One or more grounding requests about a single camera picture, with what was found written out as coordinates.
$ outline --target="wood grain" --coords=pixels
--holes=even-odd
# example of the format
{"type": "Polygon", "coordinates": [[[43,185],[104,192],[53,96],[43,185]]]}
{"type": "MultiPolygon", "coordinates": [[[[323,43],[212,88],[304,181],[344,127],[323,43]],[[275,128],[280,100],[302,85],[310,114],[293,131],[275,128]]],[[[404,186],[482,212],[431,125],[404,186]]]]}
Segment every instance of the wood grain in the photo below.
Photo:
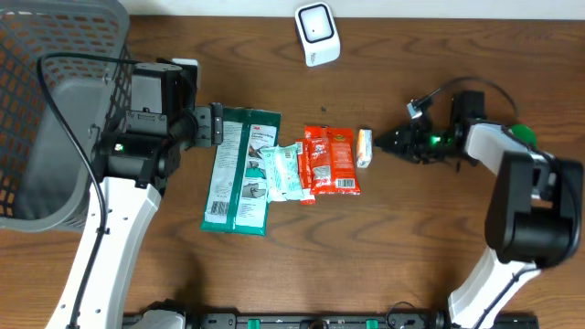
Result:
{"type": "MultiPolygon", "coordinates": [[[[284,18],[133,17],[135,58],[197,58],[198,102],[282,113],[281,144],[306,123],[405,122],[406,102],[447,79],[497,81],[518,119],[558,156],[585,161],[585,23],[338,19],[341,58],[308,69],[284,18]]],[[[482,88],[475,84],[470,88],[482,88]]],[[[488,91],[490,118],[514,120],[488,91]]],[[[448,95],[432,115],[448,121],[448,95]]],[[[317,205],[272,204],[265,238],[199,230],[214,150],[191,150],[171,178],[146,233],[125,310],[176,298],[198,310],[243,313],[385,312],[397,301],[443,307],[485,247],[483,224],[495,178],[464,165],[412,165],[381,152],[358,172],[361,196],[317,205]]],[[[0,326],[44,327],[67,279],[80,235],[0,232],[0,326]]],[[[585,249],[523,288],[506,306],[532,311],[542,328],[582,328],[585,249]]]]}

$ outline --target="gray plastic basket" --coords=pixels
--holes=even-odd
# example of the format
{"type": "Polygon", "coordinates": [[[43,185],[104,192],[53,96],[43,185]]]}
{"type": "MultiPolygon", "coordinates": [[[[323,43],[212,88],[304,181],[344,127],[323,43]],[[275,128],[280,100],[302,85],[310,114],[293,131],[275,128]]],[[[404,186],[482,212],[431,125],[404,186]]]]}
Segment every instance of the gray plastic basket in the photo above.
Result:
{"type": "MultiPolygon", "coordinates": [[[[0,3],[0,228],[83,228],[89,177],[46,107],[36,61],[57,51],[129,58],[129,25],[115,0],[0,3]]],[[[50,58],[44,72],[59,109],[90,154],[108,119],[130,105],[130,67],[50,58]]]]}

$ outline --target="perforated basket side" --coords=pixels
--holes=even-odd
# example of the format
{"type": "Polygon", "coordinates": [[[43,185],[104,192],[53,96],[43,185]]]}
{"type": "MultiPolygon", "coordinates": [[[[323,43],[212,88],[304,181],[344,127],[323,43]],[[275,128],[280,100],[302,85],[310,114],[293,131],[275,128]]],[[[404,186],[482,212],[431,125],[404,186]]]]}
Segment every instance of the perforated basket side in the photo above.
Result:
{"type": "MultiPolygon", "coordinates": [[[[57,51],[129,58],[124,45],[128,26],[127,13],[114,0],[5,1],[0,5],[0,227],[26,231],[59,223],[65,228],[82,227],[80,218],[87,206],[89,187],[85,169],[43,175],[42,166],[51,153],[39,145],[45,146],[43,139],[55,133],[56,122],[52,113],[45,113],[36,61],[57,51]]],[[[44,72],[54,95],[84,80],[87,82],[79,84],[102,90],[101,101],[91,104],[94,111],[87,113],[90,121],[95,117],[99,130],[108,128],[108,119],[129,105],[128,66],[51,58],[44,63],[44,72]]],[[[56,96],[56,101],[68,119],[67,100],[56,96]]],[[[69,115],[79,116],[72,111],[69,115]]],[[[74,128],[78,139],[87,142],[86,154],[98,133],[88,141],[90,126],[74,128]]],[[[69,141],[59,143],[72,148],[69,141]]]]}

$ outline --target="orange packet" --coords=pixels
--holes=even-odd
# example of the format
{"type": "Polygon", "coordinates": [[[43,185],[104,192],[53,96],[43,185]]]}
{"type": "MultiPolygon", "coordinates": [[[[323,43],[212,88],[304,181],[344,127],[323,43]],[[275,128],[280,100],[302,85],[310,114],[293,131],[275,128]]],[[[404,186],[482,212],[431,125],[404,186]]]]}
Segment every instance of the orange packet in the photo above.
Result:
{"type": "Polygon", "coordinates": [[[353,130],[306,126],[304,137],[309,142],[311,193],[360,194],[352,153],[353,130]]]}
{"type": "Polygon", "coordinates": [[[301,177],[301,187],[303,188],[304,199],[301,205],[314,205],[316,203],[314,196],[311,194],[311,166],[309,165],[309,143],[306,139],[296,140],[298,146],[297,155],[299,162],[299,176],[301,177]]]}

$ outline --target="tissue packet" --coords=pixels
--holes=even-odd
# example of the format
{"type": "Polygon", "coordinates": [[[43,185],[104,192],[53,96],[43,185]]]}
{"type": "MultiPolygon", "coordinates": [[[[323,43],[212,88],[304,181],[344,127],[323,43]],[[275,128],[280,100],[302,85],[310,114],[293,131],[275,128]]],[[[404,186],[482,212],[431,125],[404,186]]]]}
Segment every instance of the tissue packet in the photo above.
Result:
{"type": "Polygon", "coordinates": [[[268,202],[303,199],[296,144],[261,149],[268,181],[268,202]]]}

